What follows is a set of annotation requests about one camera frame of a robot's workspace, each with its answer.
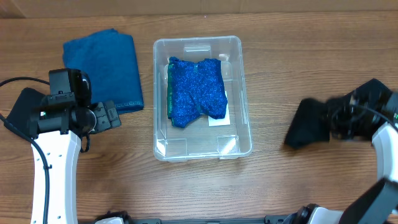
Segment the blue denim cloth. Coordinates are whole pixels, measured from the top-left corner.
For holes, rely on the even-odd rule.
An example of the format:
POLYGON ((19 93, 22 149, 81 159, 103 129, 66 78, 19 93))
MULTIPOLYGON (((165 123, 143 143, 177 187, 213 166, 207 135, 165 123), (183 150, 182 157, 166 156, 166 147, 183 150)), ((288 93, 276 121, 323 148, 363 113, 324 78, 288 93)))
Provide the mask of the blue denim cloth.
POLYGON ((93 103, 113 101, 119 114, 144 108, 136 50, 131 35, 115 29, 63 44, 65 67, 88 74, 93 103))

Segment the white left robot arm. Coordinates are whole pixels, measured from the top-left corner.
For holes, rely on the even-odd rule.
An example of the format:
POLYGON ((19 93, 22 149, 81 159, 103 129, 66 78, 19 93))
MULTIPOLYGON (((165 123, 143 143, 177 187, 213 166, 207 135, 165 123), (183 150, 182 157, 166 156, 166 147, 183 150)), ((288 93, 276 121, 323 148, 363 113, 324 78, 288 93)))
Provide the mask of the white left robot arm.
POLYGON ((91 82, 77 69, 49 71, 50 94, 29 118, 34 153, 31 223, 77 223, 76 168, 83 138, 121 125, 112 101, 91 102, 91 82))

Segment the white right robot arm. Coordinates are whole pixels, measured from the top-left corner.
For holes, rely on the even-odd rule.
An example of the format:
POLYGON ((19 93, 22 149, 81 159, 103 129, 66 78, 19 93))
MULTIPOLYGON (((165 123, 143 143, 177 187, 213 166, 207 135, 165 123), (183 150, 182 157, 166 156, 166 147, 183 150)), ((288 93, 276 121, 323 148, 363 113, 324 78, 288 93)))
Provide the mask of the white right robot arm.
POLYGON ((372 79, 325 103, 302 100, 295 119, 301 123, 296 140, 285 141, 294 148, 331 138, 369 141, 376 152, 377 182, 343 211, 310 204, 291 222, 386 223, 397 212, 397 93, 372 79))

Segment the black cloth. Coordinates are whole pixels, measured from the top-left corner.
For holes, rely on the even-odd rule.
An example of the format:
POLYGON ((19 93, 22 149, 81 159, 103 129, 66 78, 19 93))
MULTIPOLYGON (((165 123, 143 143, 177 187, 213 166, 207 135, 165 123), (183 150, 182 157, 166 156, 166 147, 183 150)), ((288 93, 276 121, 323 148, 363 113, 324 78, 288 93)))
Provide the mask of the black cloth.
POLYGON ((6 120, 20 132, 29 136, 30 114, 34 108, 40 106, 44 96, 43 93, 33 88, 24 88, 6 120))
POLYGON ((313 98, 303 99, 294 115, 284 144, 300 149, 315 142, 328 142, 330 128, 327 121, 328 107, 313 98))

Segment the sparkly blue green cloth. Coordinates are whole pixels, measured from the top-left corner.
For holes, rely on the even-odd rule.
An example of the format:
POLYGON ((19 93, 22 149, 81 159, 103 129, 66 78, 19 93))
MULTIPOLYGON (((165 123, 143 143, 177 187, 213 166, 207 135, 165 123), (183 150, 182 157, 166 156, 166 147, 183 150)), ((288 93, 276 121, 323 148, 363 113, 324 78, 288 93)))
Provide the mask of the sparkly blue green cloth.
POLYGON ((167 117, 174 127, 185 128, 200 116, 208 116, 217 102, 225 101, 218 59, 195 63, 170 57, 167 75, 167 117))

